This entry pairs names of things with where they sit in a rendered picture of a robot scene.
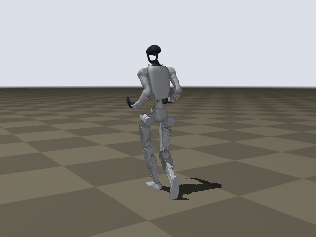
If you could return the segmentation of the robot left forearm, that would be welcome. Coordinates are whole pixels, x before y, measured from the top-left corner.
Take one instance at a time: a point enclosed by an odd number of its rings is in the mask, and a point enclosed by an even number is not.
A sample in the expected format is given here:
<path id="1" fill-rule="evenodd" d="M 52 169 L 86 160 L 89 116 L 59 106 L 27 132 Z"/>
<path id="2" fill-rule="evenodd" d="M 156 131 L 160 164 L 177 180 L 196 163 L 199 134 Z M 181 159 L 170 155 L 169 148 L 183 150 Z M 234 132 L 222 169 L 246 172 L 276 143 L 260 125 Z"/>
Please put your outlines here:
<path id="1" fill-rule="evenodd" d="M 133 109 L 141 108 L 148 100 L 147 96 L 147 91 L 143 90 L 140 99 L 134 104 L 131 105 Z"/>

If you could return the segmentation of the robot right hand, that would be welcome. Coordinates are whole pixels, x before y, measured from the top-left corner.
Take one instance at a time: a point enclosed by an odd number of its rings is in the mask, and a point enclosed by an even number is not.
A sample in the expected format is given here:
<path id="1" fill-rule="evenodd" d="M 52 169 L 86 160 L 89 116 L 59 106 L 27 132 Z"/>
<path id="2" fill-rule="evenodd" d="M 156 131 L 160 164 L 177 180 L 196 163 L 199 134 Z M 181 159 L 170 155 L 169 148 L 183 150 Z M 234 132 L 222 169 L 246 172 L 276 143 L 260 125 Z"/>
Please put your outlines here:
<path id="1" fill-rule="evenodd" d="M 172 102 L 168 102 L 168 98 L 166 98 L 166 99 L 162 99 L 163 101 L 163 104 L 166 104 L 166 103 L 172 103 Z M 157 102 L 158 102 L 158 100 L 157 100 Z"/>

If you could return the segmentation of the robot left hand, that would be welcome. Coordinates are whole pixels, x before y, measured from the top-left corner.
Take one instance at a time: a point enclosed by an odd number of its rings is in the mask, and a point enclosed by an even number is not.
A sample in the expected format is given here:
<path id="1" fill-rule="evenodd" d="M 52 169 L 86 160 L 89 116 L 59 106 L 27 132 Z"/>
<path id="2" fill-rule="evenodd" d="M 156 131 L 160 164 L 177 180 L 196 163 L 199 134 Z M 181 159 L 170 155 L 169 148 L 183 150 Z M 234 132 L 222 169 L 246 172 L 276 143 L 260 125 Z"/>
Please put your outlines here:
<path id="1" fill-rule="evenodd" d="M 129 100 L 129 97 L 127 97 L 126 101 L 127 101 L 127 104 L 129 105 L 130 108 L 132 108 L 131 105 L 134 105 L 134 104 L 136 103 L 136 102 L 131 102 L 131 101 Z"/>

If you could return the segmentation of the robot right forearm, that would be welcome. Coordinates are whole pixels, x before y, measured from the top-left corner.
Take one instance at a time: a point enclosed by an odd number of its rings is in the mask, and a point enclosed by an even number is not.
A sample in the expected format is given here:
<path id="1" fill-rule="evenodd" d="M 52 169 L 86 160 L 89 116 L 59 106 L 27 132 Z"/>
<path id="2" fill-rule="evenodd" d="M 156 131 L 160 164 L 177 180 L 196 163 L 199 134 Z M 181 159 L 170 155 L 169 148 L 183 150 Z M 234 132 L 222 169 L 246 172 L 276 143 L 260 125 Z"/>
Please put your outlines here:
<path id="1" fill-rule="evenodd" d="M 181 94 L 172 94 L 171 97 L 168 98 L 168 102 L 175 103 L 175 101 L 181 96 Z"/>

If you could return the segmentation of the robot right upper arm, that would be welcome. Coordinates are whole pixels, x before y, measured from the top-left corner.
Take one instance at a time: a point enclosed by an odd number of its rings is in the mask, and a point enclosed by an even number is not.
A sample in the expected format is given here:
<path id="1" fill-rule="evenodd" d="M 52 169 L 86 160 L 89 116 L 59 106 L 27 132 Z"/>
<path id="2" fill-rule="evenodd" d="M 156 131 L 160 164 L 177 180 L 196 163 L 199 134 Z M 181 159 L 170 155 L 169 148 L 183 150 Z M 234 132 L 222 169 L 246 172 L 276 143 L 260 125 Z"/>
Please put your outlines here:
<path id="1" fill-rule="evenodd" d="M 169 69 L 169 79 L 170 79 L 172 85 L 174 86 L 174 88 L 172 89 L 173 94 L 175 94 L 175 95 L 181 94 L 182 89 L 179 85 L 179 81 L 178 81 L 178 78 L 176 76 L 175 69 L 173 67 L 168 67 L 168 69 Z"/>

